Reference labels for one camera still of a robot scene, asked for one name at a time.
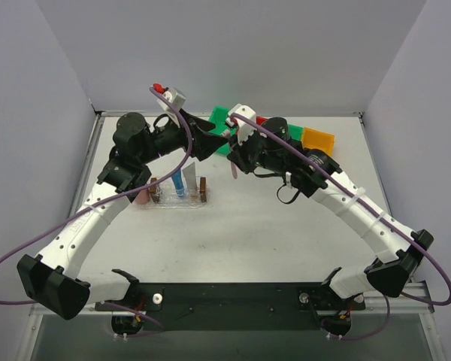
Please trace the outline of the blue toothpaste tube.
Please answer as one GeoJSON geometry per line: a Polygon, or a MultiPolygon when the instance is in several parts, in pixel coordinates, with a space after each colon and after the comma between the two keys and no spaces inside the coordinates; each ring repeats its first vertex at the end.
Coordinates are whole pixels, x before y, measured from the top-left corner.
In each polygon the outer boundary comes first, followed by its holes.
{"type": "Polygon", "coordinates": [[[183,198],[185,196],[185,188],[182,181],[181,170],[177,170],[171,176],[175,192],[179,198],[183,198]]]}

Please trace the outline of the pink cup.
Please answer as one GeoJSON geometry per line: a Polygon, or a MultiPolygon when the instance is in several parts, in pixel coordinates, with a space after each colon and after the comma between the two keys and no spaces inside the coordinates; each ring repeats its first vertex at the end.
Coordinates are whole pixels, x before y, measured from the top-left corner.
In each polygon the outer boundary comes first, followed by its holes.
{"type": "Polygon", "coordinates": [[[139,192],[137,197],[135,198],[135,203],[137,205],[145,205],[150,200],[149,192],[148,190],[142,190],[139,192]]]}

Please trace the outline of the clear rack with brown ends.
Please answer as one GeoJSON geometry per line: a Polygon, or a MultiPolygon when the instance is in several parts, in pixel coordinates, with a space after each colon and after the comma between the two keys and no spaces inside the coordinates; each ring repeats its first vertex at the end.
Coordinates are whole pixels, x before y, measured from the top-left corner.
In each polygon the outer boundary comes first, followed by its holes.
{"type": "Polygon", "coordinates": [[[205,193],[191,194],[186,187],[177,190],[172,179],[167,179],[147,189],[150,197],[149,206],[157,208],[199,208],[208,203],[209,188],[205,193]]]}

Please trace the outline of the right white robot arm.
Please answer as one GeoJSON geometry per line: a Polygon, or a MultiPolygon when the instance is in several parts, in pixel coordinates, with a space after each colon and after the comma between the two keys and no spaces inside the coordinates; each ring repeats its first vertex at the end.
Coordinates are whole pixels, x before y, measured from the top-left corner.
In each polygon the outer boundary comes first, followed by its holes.
{"type": "Polygon", "coordinates": [[[326,283],[339,298],[372,290],[392,298],[402,295],[434,240],[429,232],[394,220],[328,153],[294,139],[286,119],[269,118],[262,131],[238,118],[228,117],[225,124],[236,131],[227,157],[243,173],[263,168],[281,177],[283,185],[329,209],[374,252],[370,264],[331,273],[326,283]]]}

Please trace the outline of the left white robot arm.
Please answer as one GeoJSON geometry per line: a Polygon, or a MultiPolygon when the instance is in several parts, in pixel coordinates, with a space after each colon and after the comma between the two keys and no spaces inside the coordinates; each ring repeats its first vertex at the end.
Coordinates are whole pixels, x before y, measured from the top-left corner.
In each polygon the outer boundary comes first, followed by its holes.
{"type": "Polygon", "coordinates": [[[79,216],[36,256],[25,255],[17,271],[27,296],[65,320],[77,316],[88,304],[113,300],[122,309],[136,306],[139,281],[113,269],[102,276],[80,278],[89,252],[107,227],[139,194],[152,173],[149,163],[184,149],[202,161],[227,140],[212,133],[214,124],[181,111],[184,126],[169,120],[150,126],[142,114],[127,113],[117,121],[114,146],[79,216]]]}

